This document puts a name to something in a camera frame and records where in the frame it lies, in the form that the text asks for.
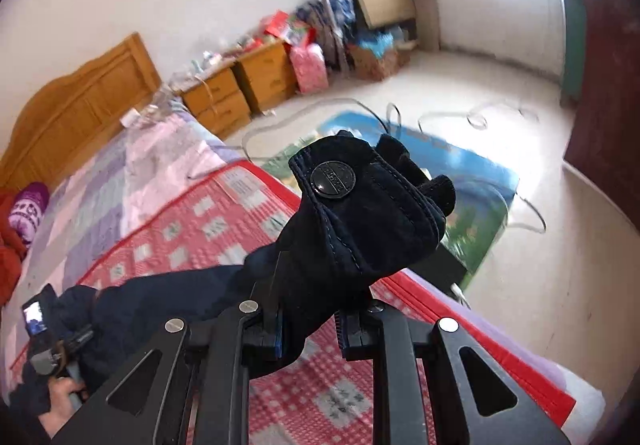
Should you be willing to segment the person's left hand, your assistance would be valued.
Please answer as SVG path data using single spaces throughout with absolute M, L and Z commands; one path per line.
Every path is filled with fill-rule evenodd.
M 85 383 L 69 377 L 51 377 L 48 380 L 48 390 L 50 410 L 39 415 L 38 419 L 47 435 L 53 437 L 76 411 L 70 395 L 79 393 L 80 396 L 86 397 L 87 393 Z

